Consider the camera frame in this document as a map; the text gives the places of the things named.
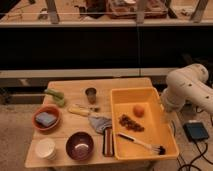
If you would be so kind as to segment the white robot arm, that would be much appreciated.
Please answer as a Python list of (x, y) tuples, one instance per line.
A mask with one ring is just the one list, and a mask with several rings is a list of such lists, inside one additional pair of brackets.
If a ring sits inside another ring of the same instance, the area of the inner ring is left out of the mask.
[(208, 70), (202, 64), (191, 64), (171, 71), (166, 77), (167, 87), (161, 94), (167, 112), (180, 111), (186, 101), (213, 116), (213, 89), (206, 85)]

